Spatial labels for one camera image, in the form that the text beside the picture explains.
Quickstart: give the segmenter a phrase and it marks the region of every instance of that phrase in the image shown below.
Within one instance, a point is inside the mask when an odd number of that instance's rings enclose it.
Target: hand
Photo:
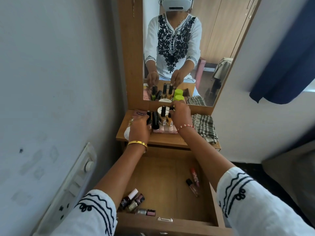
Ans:
[[[177,128],[179,128],[180,126],[184,126],[184,124],[192,125],[190,108],[184,102],[184,100],[173,101],[171,103],[171,106],[172,105],[174,105],[175,111],[170,110],[170,113],[171,113],[171,118],[173,120],[174,125]]]
[[[151,89],[153,85],[157,85],[159,79],[159,75],[156,72],[150,72],[147,76],[147,84]]]
[[[173,84],[174,88],[177,88],[183,81],[186,75],[182,70],[177,69],[173,72],[171,77],[171,84]]]
[[[147,126],[147,119],[149,118],[149,115],[145,116],[136,115],[133,118],[134,120],[130,125],[129,142],[141,141],[145,144],[148,144],[150,137],[149,131],[150,126],[149,125]]]

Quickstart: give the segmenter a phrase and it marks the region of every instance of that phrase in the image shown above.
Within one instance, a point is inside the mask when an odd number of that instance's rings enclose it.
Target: embroidered sleeve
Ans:
[[[191,60],[195,66],[200,58],[200,40],[202,34],[201,22],[196,17],[194,25],[192,26],[191,35],[188,42],[188,51],[186,60]]]
[[[148,60],[154,60],[156,62],[157,58],[157,17],[153,18],[148,26],[148,34],[146,39],[146,44],[144,46],[144,62]]]
[[[112,199],[101,190],[91,190],[51,236],[113,236],[116,225],[116,207]]]
[[[315,234],[292,208],[238,167],[221,177],[217,201],[238,235]]]

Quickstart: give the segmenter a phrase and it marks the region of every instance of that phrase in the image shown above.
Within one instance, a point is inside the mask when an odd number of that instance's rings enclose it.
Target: open drawer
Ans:
[[[200,181],[199,197],[186,183],[194,167]],[[150,147],[140,159],[125,195],[137,188],[145,200],[139,208],[156,216],[117,214],[117,233],[140,235],[231,235],[224,226],[215,191],[191,151]]]

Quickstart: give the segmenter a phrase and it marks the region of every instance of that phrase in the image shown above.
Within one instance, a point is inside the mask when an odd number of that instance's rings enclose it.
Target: gold bangle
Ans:
[[[144,145],[144,146],[146,147],[146,150],[144,151],[144,153],[147,152],[147,150],[148,150],[148,145],[147,145],[147,144],[145,144],[145,143],[143,143],[143,142],[140,142],[140,141],[131,141],[131,142],[129,142],[129,143],[127,144],[127,146],[128,146],[129,144],[132,144],[132,143],[139,143],[139,144],[141,144],[141,145]]]

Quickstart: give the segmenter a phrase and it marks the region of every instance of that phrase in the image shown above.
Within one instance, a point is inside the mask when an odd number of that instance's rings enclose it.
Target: checkered cloth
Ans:
[[[187,104],[206,106],[206,103],[204,102],[203,97],[201,97],[199,95],[198,96],[194,96],[194,97],[188,97],[187,98]]]
[[[218,135],[215,132],[215,126],[213,125],[211,116],[195,114],[191,117],[194,127],[200,136],[206,139],[208,143],[218,142]]]

